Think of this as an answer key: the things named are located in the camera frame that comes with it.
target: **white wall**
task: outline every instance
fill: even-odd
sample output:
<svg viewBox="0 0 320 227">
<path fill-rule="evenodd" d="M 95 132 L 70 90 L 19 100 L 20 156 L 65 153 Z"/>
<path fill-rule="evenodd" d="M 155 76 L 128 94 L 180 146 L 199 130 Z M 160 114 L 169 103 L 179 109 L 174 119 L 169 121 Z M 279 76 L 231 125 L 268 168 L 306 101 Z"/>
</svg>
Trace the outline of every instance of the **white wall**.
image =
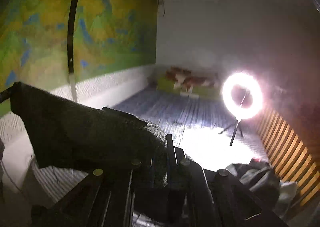
<svg viewBox="0 0 320 227">
<path fill-rule="evenodd" d="M 262 80 L 320 96 L 320 14 L 310 0 L 165 1 L 159 8 L 156 65 Z"/>
</svg>

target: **clothes pile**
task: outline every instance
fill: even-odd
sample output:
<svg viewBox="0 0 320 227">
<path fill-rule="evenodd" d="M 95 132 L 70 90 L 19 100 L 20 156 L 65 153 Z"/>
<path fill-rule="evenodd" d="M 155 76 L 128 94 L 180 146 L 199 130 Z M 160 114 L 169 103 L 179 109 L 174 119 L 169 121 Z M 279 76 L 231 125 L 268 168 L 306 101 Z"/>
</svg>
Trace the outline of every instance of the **clothes pile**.
<svg viewBox="0 0 320 227">
<path fill-rule="evenodd" d="M 227 170 L 276 215 L 285 219 L 286 212 L 297 194 L 296 182 L 282 182 L 268 162 L 257 159 L 252 159 L 249 164 L 230 164 Z"/>
</svg>

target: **painted wall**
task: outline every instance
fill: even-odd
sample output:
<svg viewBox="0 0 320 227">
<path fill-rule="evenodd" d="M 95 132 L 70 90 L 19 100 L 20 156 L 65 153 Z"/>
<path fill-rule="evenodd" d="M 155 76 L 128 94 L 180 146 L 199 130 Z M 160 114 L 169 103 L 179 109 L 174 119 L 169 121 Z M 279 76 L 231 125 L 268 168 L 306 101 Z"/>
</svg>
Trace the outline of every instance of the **painted wall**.
<svg viewBox="0 0 320 227">
<path fill-rule="evenodd" d="M 155 62 L 157 0 L 79 0 L 76 81 Z M 68 83 L 71 0 L 11 0 L 0 18 L 0 90 L 21 80 L 46 90 Z M 0 105 L 0 115 L 9 102 Z"/>
<path fill-rule="evenodd" d="M 67 67 L 70 2 L 9 2 L 0 16 L 0 91 L 21 80 L 72 99 Z M 79 103 L 98 109 L 113 106 L 148 85 L 156 58 L 156 11 L 157 0 L 79 0 L 74 38 Z M 23 189 L 29 202 L 42 204 L 35 185 L 25 178 L 31 143 L 22 120 L 9 110 L 9 101 L 0 105 L 3 162 L 20 188 L 31 188 Z M 26 226 L 30 205 L 6 175 L 3 182 L 12 193 L 5 193 L 10 226 Z"/>
</svg>

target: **ring light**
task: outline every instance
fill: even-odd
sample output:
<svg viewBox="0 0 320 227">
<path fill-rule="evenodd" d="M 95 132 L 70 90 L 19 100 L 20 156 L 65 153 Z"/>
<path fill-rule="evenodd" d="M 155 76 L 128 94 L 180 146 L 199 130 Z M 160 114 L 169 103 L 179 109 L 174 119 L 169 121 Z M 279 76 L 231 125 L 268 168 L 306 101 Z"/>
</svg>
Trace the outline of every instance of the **ring light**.
<svg viewBox="0 0 320 227">
<path fill-rule="evenodd" d="M 252 95 L 252 105 L 249 108 L 238 106 L 232 99 L 231 91 L 235 85 L 249 90 Z M 236 117 L 238 122 L 255 116 L 262 108 L 262 92 L 259 84 L 252 76 L 245 73 L 233 74 L 225 81 L 222 88 L 222 97 L 227 109 Z"/>
</svg>

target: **black fabric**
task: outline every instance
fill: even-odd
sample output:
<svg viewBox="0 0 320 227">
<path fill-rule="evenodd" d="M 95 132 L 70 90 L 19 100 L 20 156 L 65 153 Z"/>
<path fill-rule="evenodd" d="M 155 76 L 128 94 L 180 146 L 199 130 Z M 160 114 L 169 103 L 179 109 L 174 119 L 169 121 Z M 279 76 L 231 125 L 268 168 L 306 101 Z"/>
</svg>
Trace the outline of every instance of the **black fabric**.
<svg viewBox="0 0 320 227">
<path fill-rule="evenodd" d="M 4 152 L 4 143 L 2 142 L 0 137 L 0 160 L 2 160 L 3 158 L 3 152 Z"/>
<path fill-rule="evenodd" d="M 318 203 L 315 211 L 311 215 L 310 219 L 308 219 L 307 227 L 318 227 L 320 223 L 320 203 Z"/>
<path fill-rule="evenodd" d="M 176 223 L 183 210 L 186 192 L 168 188 L 135 190 L 134 209 L 159 223 Z"/>
<path fill-rule="evenodd" d="M 31 220 L 32 224 L 35 224 L 40 217 L 47 212 L 47 208 L 41 205 L 33 205 L 31 208 Z"/>
<path fill-rule="evenodd" d="M 83 106 L 21 82 L 14 84 L 11 110 L 22 118 L 40 168 L 131 168 L 133 159 L 150 165 L 155 157 L 155 184 L 164 184 L 166 140 L 156 124 Z"/>
<path fill-rule="evenodd" d="M 279 198 L 280 178 L 275 175 L 273 168 L 266 165 L 265 162 L 252 160 L 249 165 L 230 164 L 227 169 L 272 209 Z"/>
<path fill-rule="evenodd" d="M 73 66 L 73 37 L 75 33 L 75 20 L 78 0 L 71 0 L 69 19 L 68 19 L 68 36 L 67 36 L 67 56 L 69 74 L 74 72 Z"/>
</svg>

